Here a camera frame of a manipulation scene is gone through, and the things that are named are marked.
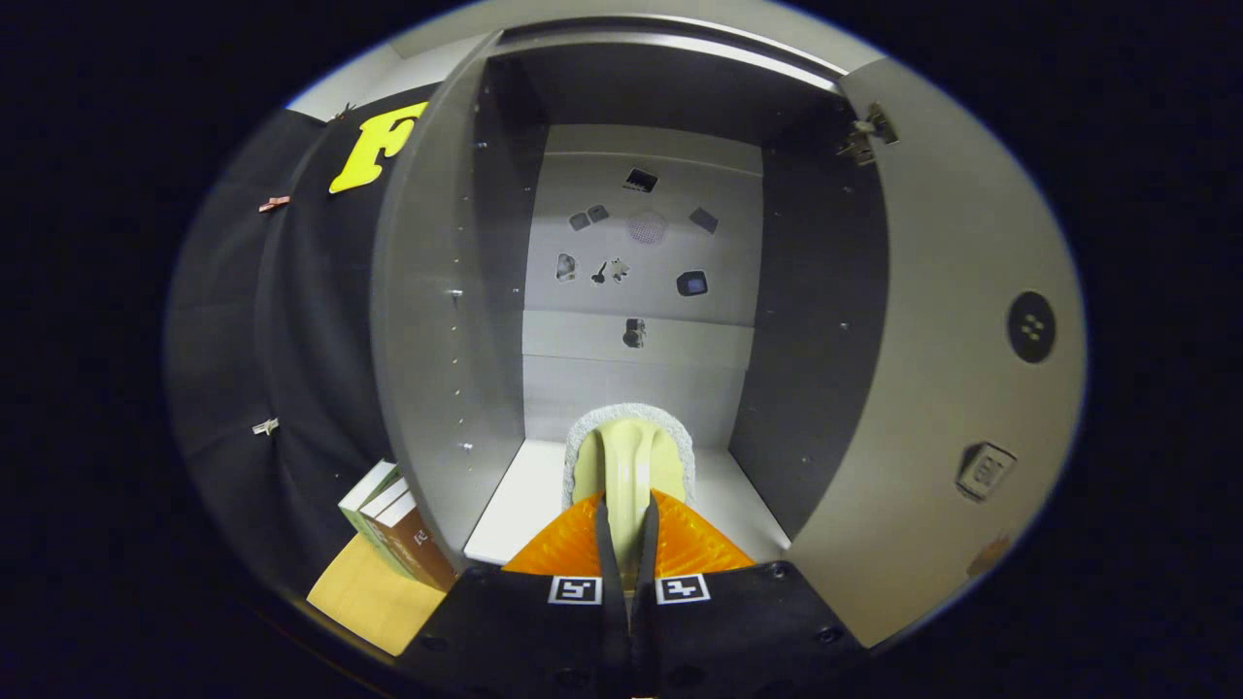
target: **brown book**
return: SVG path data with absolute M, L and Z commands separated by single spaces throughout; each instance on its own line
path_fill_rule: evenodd
M 368 516 L 367 521 L 415 580 L 444 592 L 452 587 L 457 575 L 431 540 L 431 532 L 419 515 L 413 493 L 406 490 L 380 514 Z

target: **black round sticker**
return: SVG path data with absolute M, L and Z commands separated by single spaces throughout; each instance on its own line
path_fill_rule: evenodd
M 1021 359 L 1028 363 L 1043 361 L 1053 352 L 1057 337 L 1057 322 L 1049 302 L 1034 291 L 1024 291 L 1011 305 L 1007 321 L 1011 347 Z

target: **door hinge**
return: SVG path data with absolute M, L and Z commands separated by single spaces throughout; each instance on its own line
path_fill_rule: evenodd
M 897 129 L 894 128 L 892 122 L 889 121 L 885 111 L 876 102 L 873 102 L 868 109 L 866 119 L 856 119 L 854 122 L 854 132 L 846 138 L 845 146 L 838 150 L 838 155 L 854 158 L 855 164 L 859 167 L 870 165 L 876 162 L 876 153 L 871 139 L 868 138 L 869 136 L 879 138 L 885 146 L 897 143 Z

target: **yellow letter f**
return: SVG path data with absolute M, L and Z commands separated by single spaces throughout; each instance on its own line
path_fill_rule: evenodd
M 375 182 L 384 172 L 384 168 L 375 163 L 380 149 L 384 150 L 385 158 L 397 155 L 398 150 L 405 146 L 405 141 L 410 138 L 410 132 L 414 131 L 414 119 L 423 116 L 426 107 L 426 102 L 419 102 L 363 122 L 358 127 L 363 134 L 358 137 L 358 143 L 354 143 L 354 149 L 351 150 L 344 169 L 328 185 L 328 193 L 336 194 Z

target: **circular mesh pattern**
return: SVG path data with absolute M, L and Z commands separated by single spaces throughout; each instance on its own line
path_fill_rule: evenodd
M 640 245 L 656 245 L 665 239 L 665 229 L 669 221 L 656 211 L 644 211 L 630 216 L 626 226 L 630 229 L 630 238 Z

